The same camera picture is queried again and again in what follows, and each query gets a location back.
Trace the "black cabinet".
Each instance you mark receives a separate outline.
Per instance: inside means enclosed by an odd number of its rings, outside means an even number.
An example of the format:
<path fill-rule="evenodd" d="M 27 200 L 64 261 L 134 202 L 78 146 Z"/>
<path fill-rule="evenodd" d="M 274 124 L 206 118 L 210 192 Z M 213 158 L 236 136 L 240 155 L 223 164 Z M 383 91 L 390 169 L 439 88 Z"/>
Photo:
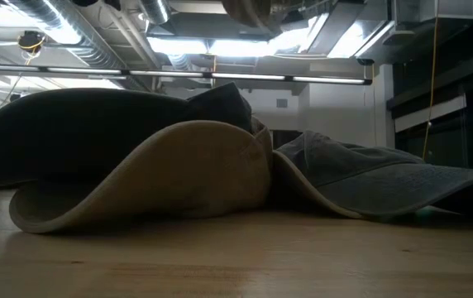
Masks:
<path fill-rule="evenodd" d="M 277 149 L 286 143 L 289 143 L 299 137 L 302 133 L 299 131 L 274 130 L 272 133 L 272 146 Z"/>

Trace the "long LED light bar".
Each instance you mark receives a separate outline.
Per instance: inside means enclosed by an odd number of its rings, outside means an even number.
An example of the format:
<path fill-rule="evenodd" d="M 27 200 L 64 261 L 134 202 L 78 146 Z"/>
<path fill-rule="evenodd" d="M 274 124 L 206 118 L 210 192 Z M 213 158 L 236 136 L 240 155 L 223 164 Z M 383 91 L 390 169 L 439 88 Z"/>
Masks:
<path fill-rule="evenodd" d="M 125 79 L 126 77 L 169 77 L 184 79 L 243 79 L 273 82 L 309 83 L 309 84 L 344 84 L 371 85 L 372 79 L 355 79 L 329 76 L 302 76 L 281 74 L 243 74 L 200 71 L 167 70 L 108 70 L 94 68 L 0 65 L 0 75 L 30 75 L 44 77 L 82 76 L 91 79 Z"/>

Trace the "large silver ventilation duct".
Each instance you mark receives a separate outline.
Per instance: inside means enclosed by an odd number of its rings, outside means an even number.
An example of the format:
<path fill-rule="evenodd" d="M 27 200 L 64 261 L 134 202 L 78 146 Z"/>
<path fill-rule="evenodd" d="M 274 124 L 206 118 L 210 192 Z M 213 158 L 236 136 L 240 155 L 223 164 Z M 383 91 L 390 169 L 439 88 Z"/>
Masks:
<path fill-rule="evenodd" d="M 92 68 L 125 69 L 126 63 L 70 0 L 3 0 L 56 43 Z"/>

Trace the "grey-blue baseball cap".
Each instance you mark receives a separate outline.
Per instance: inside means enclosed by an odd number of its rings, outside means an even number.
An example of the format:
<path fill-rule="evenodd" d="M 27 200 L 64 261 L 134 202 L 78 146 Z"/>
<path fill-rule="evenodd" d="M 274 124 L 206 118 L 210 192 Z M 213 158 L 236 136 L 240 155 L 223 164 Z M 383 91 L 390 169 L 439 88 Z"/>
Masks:
<path fill-rule="evenodd" d="M 306 131 L 273 151 L 275 174 L 299 198 L 352 219 L 432 206 L 473 217 L 473 169 L 436 166 L 388 147 Z"/>

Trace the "ceiling light panel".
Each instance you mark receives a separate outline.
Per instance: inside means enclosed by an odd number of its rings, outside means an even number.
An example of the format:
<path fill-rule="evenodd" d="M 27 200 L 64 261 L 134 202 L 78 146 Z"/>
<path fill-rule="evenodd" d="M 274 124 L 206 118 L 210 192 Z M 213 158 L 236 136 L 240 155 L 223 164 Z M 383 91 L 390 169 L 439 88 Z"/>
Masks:
<path fill-rule="evenodd" d="M 154 52 L 166 55 L 216 55 L 223 57 L 263 57 L 276 49 L 266 41 L 195 40 L 148 37 Z"/>

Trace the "small silver ventilation duct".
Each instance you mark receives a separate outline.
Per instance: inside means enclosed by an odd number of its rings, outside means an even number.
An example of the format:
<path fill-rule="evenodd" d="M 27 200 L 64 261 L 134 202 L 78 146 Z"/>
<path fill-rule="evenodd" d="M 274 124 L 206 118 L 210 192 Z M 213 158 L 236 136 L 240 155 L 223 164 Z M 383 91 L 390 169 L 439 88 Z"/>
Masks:
<path fill-rule="evenodd" d="M 170 19 L 171 9 L 167 0 L 138 0 L 148 22 L 160 25 Z"/>

